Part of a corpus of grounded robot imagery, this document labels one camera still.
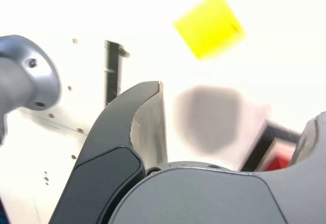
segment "gray robot arm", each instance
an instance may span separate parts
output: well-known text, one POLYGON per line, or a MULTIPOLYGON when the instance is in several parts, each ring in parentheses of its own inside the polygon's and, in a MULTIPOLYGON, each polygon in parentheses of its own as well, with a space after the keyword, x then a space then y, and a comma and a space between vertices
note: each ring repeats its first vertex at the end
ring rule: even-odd
POLYGON ((326 114, 308 123, 290 167, 233 172, 167 163, 161 93, 144 82, 104 109, 50 224, 324 222, 326 114))

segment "screw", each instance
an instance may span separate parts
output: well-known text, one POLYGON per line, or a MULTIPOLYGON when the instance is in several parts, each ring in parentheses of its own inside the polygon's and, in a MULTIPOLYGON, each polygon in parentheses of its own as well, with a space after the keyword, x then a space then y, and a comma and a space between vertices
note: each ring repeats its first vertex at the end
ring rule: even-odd
POLYGON ((48 179, 48 178, 47 178, 47 176, 46 176, 47 172, 44 172, 44 173, 45 173, 45 177, 44 177, 44 180, 48 182, 48 181, 49 181, 49 179, 48 179))
POLYGON ((37 65, 36 59, 29 60, 29 67, 34 68, 37 65))

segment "white wall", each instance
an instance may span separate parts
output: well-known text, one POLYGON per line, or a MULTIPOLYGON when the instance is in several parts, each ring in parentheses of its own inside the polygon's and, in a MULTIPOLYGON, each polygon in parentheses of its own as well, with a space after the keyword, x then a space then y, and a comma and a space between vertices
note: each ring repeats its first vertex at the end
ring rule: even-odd
POLYGON ((19 34, 39 44, 63 83, 56 107, 9 116, 0 148, 0 196, 13 224, 47 223, 53 212, 74 164, 71 155, 78 155, 86 138, 76 129, 87 134, 103 109, 104 39, 121 43, 131 55, 123 62, 122 91, 145 80, 165 84, 170 161, 236 170, 265 119, 300 132, 324 110, 325 0, 227 0, 247 37, 206 63, 193 57, 172 25, 200 1, 0 0, 0 35, 19 34), (183 131, 175 129, 177 96, 198 84, 241 93, 236 137, 212 154, 189 148, 183 131))

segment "black frame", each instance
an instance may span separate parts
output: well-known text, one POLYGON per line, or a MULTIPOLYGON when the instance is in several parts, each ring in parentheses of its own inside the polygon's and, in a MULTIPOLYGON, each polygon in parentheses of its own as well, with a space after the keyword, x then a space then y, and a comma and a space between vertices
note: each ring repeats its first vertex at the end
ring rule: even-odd
POLYGON ((285 128, 278 127, 267 123, 257 143, 252 149, 249 157, 243 164, 240 171, 254 172, 258 167, 260 161, 263 159, 266 152, 269 150, 275 138, 279 138, 290 143, 298 144, 300 134, 285 128))
POLYGON ((118 96, 119 90, 119 74, 121 73, 119 67, 119 49, 120 44, 110 41, 105 41, 105 69, 106 69, 106 96, 105 105, 108 105, 118 96))

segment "metal bolt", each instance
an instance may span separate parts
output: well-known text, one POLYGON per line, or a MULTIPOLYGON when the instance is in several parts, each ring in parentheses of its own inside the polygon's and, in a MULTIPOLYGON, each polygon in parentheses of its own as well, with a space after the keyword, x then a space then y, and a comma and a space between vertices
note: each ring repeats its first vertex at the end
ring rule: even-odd
POLYGON ((29 60, 29 67, 34 68, 37 65, 36 59, 29 60))

